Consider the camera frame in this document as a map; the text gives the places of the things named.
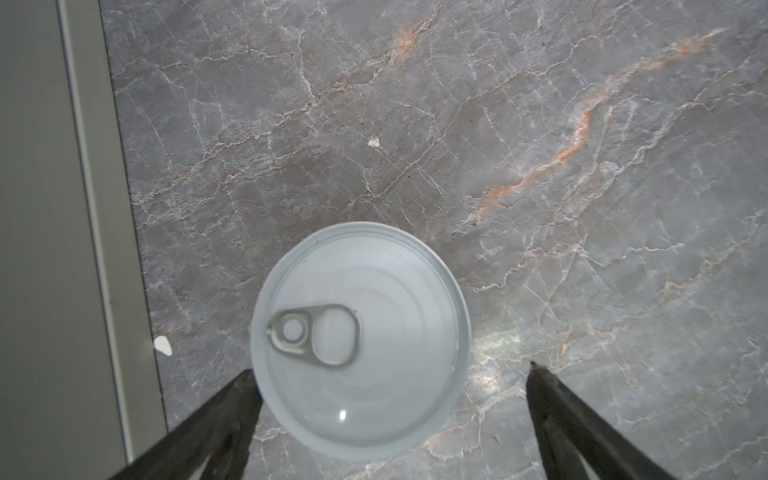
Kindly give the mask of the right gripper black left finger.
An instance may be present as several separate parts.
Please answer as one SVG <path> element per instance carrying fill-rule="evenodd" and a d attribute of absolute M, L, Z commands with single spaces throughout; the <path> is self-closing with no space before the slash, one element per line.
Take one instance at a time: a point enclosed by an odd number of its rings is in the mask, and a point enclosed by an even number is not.
<path fill-rule="evenodd" d="M 254 372 L 242 371 L 116 479 L 241 479 L 263 399 Z"/>

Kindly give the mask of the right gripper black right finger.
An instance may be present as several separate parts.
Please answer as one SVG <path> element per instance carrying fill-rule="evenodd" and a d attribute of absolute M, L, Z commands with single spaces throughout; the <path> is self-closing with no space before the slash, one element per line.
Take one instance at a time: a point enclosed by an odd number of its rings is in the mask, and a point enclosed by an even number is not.
<path fill-rule="evenodd" d="M 532 361 L 526 400 L 548 479 L 669 479 L 547 367 Z"/>

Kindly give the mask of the orange label can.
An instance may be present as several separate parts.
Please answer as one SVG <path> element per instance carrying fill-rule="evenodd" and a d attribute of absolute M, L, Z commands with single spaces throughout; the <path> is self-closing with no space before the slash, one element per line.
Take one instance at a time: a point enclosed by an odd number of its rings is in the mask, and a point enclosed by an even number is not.
<path fill-rule="evenodd" d="M 251 358 L 260 393 L 297 441 L 346 461 L 407 452 L 452 412 L 471 322 L 442 259 L 381 223 L 321 229 L 258 294 Z"/>

